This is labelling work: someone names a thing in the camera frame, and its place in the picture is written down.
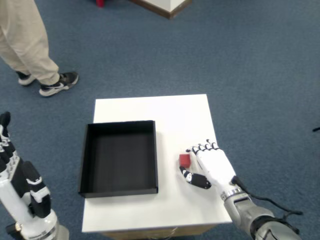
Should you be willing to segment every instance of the red block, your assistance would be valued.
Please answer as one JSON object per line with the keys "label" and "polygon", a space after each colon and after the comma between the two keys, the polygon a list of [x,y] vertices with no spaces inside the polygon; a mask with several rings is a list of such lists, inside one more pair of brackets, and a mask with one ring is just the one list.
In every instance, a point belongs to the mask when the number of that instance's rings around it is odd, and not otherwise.
{"label": "red block", "polygon": [[179,155],[179,164],[180,167],[189,168],[191,165],[190,155],[189,154],[180,154]]}
{"label": "red block", "polygon": [[96,5],[102,8],[105,5],[105,0],[96,0]]}

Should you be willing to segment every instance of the shoe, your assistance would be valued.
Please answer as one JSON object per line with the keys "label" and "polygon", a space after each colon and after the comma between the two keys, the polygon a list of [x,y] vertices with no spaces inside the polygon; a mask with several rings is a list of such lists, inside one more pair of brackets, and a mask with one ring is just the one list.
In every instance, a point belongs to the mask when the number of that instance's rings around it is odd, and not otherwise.
{"label": "shoe", "polygon": [[72,88],[79,79],[79,75],[76,72],[66,72],[61,73],[59,81],[53,85],[43,85],[39,90],[40,95],[43,97],[49,97],[51,95],[57,94],[62,90],[68,90]]}
{"label": "shoe", "polygon": [[34,80],[36,80],[36,78],[34,76],[32,76],[31,74],[25,75],[24,73],[22,73],[20,71],[16,71],[16,74],[18,74],[18,76],[19,76],[18,83],[22,86],[28,86],[28,85],[32,84],[32,82]]}

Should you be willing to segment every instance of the black box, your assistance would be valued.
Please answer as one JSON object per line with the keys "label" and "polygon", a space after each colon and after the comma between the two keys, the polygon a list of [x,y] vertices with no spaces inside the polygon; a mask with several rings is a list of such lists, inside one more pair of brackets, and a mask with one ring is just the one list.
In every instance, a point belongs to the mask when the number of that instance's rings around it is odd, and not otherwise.
{"label": "black box", "polygon": [[158,193],[155,121],[88,124],[78,192],[85,198]]}

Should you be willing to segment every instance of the blue carpet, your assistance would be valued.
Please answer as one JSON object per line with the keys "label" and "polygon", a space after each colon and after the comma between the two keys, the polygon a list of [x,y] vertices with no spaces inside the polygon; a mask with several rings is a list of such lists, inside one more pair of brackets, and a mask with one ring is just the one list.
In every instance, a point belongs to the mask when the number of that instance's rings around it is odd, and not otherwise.
{"label": "blue carpet", "polygon": [[[248,189],[304,211],[290,222],[305,240],[320,236],[320,132],[312,133],[320,126],[318,0],[195,0],[174,20],[127,0],[102,9],[93,0],[37,4],[50,56],[80,81],[41,98],[36,83],[19,86],[1,62],[0,112],[12,113],[12,141],[43,175],[72,240],[105,239],[81,233],[77,194],[95,99],[202,93],[219,145]],[[3,206],[0,216],[0,239],[10,239]],[[176,239],[249,238],[227,224]]]}

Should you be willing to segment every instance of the robot wrist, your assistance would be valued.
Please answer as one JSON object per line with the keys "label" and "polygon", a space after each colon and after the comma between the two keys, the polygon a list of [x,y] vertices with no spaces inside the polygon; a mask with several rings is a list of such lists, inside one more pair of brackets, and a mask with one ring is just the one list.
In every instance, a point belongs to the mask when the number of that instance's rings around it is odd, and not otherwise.
{"label": "robot wrist", "polygon": [[232,197],[234,195],[242,194],[244,191],[240,187],[233,186],[232,189],[227,191],[223,191],[220,195],[222,201],[226,201],[227,198]]}

